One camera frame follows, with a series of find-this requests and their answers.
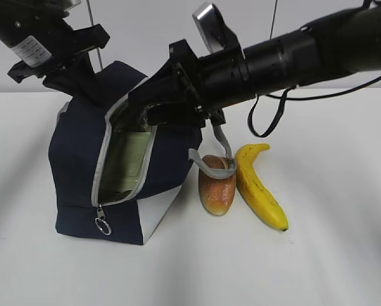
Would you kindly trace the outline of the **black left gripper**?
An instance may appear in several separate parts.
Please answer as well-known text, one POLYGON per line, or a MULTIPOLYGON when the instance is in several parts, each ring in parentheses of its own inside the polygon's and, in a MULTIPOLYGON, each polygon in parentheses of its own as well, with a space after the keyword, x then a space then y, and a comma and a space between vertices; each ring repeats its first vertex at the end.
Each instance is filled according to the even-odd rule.
POLYGON ((104 48, 110 36, 97 24, 79 30, 56 29, 26 36, 11 51, 20 58, 8 72, 18 84, 36 76, 43 85, 105 107, 106 92, 97 79, 88 52, 104 48))

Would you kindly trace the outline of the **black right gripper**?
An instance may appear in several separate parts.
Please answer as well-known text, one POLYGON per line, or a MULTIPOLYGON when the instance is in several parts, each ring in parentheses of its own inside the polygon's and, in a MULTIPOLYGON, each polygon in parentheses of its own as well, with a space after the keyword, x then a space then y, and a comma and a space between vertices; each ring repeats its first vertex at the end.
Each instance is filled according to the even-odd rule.
POLYGON ((186 40, 171 43, 167 62, 128 94, 132 121, 146 118, 150 126, 187 124, 205 127, 225 123, 221 108, 207 105, 202 92, 200 61, 186 40))

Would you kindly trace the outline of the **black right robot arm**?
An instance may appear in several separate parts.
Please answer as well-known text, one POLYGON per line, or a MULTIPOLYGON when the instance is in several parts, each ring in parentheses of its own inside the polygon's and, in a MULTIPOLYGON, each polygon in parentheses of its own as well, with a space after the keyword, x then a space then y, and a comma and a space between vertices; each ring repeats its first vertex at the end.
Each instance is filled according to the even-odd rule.
POLYGON ((209 54, 197 57, 185 40, 172 43, 168 61, 129 93, 129 109, 150 125, 222 125, 224 108, 255 96, 381 70, 381 1, 248 48, 216 5, 204 4, 193 19, 209 54))

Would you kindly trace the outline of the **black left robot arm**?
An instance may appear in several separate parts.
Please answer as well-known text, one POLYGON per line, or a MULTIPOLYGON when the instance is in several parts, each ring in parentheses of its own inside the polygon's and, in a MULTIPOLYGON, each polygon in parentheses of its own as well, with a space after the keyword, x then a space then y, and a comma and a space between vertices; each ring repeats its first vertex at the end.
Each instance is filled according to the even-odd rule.
POLYGON ((0 41, 20 62, 8 72, 18 84, 29 77, 43 86, 105 106, 89 52, 104 48, 110 36, 99 25, 73 29, 66 21, 80 1, 0 1, 0 41))

